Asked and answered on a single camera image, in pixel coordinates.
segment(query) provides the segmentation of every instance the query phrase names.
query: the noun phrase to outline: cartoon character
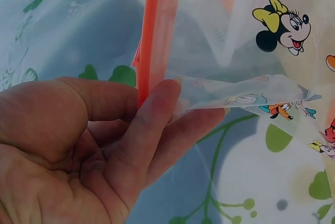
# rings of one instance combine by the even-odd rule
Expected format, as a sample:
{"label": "cartoon character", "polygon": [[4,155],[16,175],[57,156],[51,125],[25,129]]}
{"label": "cartoon character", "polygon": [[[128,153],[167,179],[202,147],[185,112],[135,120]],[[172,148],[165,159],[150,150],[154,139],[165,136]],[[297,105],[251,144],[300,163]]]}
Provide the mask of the cartoon character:
{"label": "cartoon character", "polygon": [[332,71],[335,72],[335,56],[333,55],[328,55],[326,57],[326,64],[327,67]]}
{"label": "cartoon character", "polygon": [[335,119],[331,123],[330,127],[327,128],[324,133],[320,132],[320,134],[331,147],[335,148]]}
{"label": "cartoon character", "polygon": [[269,1],[269,5],[252,12],[253,17],[267,28],[257,34],[257,46],[264,52],[272,52],[279,42],[292,55],[299,55],[304,51],[303,43],[311,31],[309,17],[303,15],[300,18],[299,12],[288,10],[279,0]]}
{"label": "cartoon character", "polygon": [[225,101],[224,105],[228,105],[229,103],[237,103],[240,105],[253,105],[253,104],[266,104],[267,100],[263,96],[263,94],[240,94],[237,96],[229,97]]}
{"label": "cartoon character", "polygon": [[274,119],[279,114],[282,115],[287,120],[292,120],[293,117],[290,116],[287,111],[291,108],[291,105],[289,103],[283,103],[283,104],[276,104],[276,105],[262,105],[260,106],[260,109],[266,113],[271,114],[272,116],[270,118]]}
{"label": "cartoon character", "polygon": [[319,141],[314,140],[313,143],[309,144],[308,146],[331,159],[335,158],[335,150],[324,144],[321,144]]}
{"label": "cartoon character", "polygon": [[303,105],[303,101],[302,101],[302,100],[300,100],[300,101],[295,101],[295,102],[293,102],[292,104],[294,105],[294,107],[295,107],[297,110],[301,111],[305,117],[309,116],[309,117],[311,117],[312,119],[315,119],[315,116],[314,116],[314,115],[316,114],[316,110],[309,109],[309,108],[305,107],[305,106]]}

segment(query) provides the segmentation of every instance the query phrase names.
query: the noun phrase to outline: green leaf print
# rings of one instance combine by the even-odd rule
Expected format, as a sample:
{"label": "green leaf print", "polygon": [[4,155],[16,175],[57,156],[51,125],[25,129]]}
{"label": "green leaf print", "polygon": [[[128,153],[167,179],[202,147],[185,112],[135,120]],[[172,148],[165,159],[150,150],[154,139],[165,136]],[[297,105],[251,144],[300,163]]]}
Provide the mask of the green leaf print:
{"label": "green leaf print", "polygon": [[322,220],[330,210],[332,204],[327,204],[319,208],[317,214],[319,215],[319,220]]}
{"label": "green leaf print", "polygon": [[117,66],[109,81],[136,86],[136,72],[126,65]]}
{"label": "green leaf print", "polygon": [[43,2],[43,0],[35,0],[35,1],[31,2],[27,7],[24,8],[23,12],[24,12],[24,13],[28,13],[29,11],[34,10],[34,9],[37,8],[42,2]]}
{"label": "green leaf print", "polygon": [[283,151],[288,144],[291,142],[292,136],[278,128],[277,126],[270,124],[266,131],[265,142],[267,148],[272,152]]}
{"label": "green leaf print", "polygon": [[88,64],[85,67],[85,71],[79,75],[80,79],[98,80],[98,75],[93,65]]}
{"label": "green leaf print", "polygon": [[330,186],[325,171],[318,172],[314,181],[309,185],[309,195],[314,199],[325,200],[331,198]]}
{"label": "green leaf print", "polygon": [[30,82],[30,81],[37,81],[37,80],[38,80],[37,72],[34,69],[29,68],[23,74],[21,83]]}

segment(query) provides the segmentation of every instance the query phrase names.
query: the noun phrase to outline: hand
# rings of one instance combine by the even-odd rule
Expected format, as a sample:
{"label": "hand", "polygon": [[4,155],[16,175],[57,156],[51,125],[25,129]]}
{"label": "hand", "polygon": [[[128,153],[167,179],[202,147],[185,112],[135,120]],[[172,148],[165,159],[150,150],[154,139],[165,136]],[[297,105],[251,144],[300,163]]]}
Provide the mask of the hand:
{"label": "hand", "polygon": [[224,117],[195,110],[172,124],[180,95],[61,78],[0,93],[0,223],[124,223],[140,192]]}

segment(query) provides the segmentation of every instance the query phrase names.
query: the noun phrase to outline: plastic bag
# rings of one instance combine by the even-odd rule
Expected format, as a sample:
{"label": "plastic bag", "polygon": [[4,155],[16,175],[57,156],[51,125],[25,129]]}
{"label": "plastic bag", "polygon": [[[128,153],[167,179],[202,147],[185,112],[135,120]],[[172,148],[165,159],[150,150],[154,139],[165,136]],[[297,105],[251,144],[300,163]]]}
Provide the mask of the plastic bag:
{"label": "plastic bag", "polygon": [[330,1],[147,0],[134,61],[139,103],[162,79],[176,79],[176,117],[241,107],[290,134],[308,118],[321,133],[315,141],[335,148],[335,133],[325,133],[335,131]]}

